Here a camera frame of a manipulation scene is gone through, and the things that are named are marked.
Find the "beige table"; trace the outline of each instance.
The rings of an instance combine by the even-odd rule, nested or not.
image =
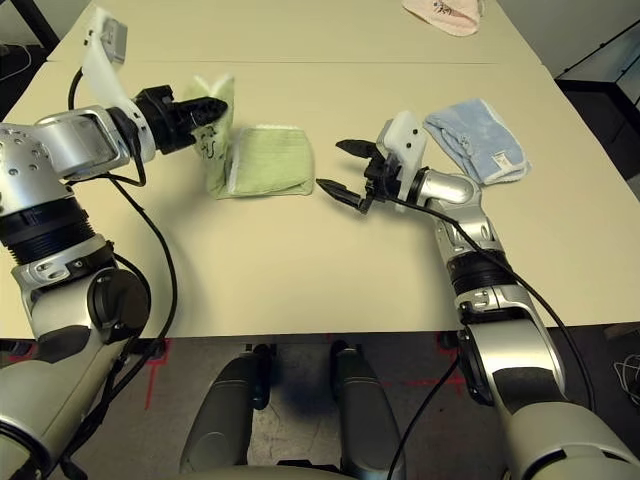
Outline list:
[[[480,31],[448,35],[400,0],[100,0],[129,27],[127,61],[517,63],[537,56],[495,0]],[[90,5],[49,57],[79,65]],[[430,78],[424,79],[428,88]]]
[[[64,110],[74,68],[43,66],[7,121]],[[236,126],[299,125],[312,142],[317,176],[359,191],[365,162],[335,148],[337,140],[375,139],[402,109],[423,116],[469,97],[488,100],[533,164],[524,180],[485,190],[485,210],[512,265],[569,325],[640,320],[633,301],[640,204],[543,67],[146,63],[125,65],[120,77],[131,94],[162,83],[182,92],[194,73],[215,79],[225,72],[237,77]],[[86,83],[78,93],[77,105],[91,103]],[[456,171],[432,140],[423,164]],[[148,177],[148,186],[130,191],[176,259],[172,336],[458,327],[426,215],[376,203],[362,216],[319,189],[308,197],[216,201],[191,149],[159,156]],[[149,277],[155,295],[146,334],[154,334],[169,303],[157,241],[108,182],[76,191],[95,230]],[[11,267],[3,250],[0,338],[29,337]]]

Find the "wall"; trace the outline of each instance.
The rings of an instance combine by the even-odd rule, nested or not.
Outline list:
[[[53,30],[62,38],[89,3],[89,0],[35,0]],[[0,43],[17,45],[38,44],[22,17],[11,2],[0,5]]]
[[[562,73],[600,43],[640,18],[640,0],[499,0],[522,36],[552,75]],[[640,26],[630,30],[563,78],[613,81],[634,53],[640,53]],[[640,62],[620,87],[635,101],[640,95]]]

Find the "silver robot arm segment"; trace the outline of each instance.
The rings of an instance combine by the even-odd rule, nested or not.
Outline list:
[[[458,222],[486,254],[508,267],[504,248],[482,210],[479,186],[464,175],[419,168],[413,141],[424,134],[402,112],[387,122],[377,143],[343,140],[337,146],[370,159],[365,198],[333,180],[317,182],[331,197],[367,213],[374,200],[428,208]],[[389,139],[389,132],[394,138]],[[412,175],[407,180],[405,168]],[[529,293],[509,273],[479,254],[442,219],[436,239],[463,328],[461,366],[471,397],[493,406],[506,437],[511,478],[638,479],[640,462],[594,413],[565,397],[565,374],[556,348]]]
[[[169,86],[143,90],[134,103],[163,153],[195,143],[191,131],[226,110],[208,97],[174,102]],[[140,152],[136,123],[117,107],[0,124],[0,241],[17,263],[12,274],[38,342],[34,360],[0,370],[0,478],[55,467],[125,341],[146,324],[142,282],[117,268],[111,244],[61,183],[106,174]]]

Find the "light blue cloth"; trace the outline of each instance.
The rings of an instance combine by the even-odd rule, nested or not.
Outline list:
[[[424,127],[478,183],[514,182],[531,170],[518,141],[484,100],[474,98],[432,113]]]

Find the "light green cloth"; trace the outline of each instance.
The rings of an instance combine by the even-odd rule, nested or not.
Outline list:
[[[187,98],[211,96],[227,102],[215,123],[194,131],[195,148],[206,167],[207,191],[215,198],[309,195],[314,169],[311,145],[297,127],[258,125],[242,129],[230,142],[234,79],[225,75],[212,87],[195,77]]]
[[[222,76],[211,87],[201,77],[194,77],[187,87],[187,99],[199,97],[214,97],[227,103],[227,111],[214,123],[197,128],[193,134],[196,137],[195,149],[201,156],[206,168],[207,191],[214,197],[226,191],[226,170],[229,162],[229,138],[233,125],[235,81],[232,75]]]
[[[313,155],[297,127],[258,125],[235,140],[227,195],[309,195],[313,191]]]

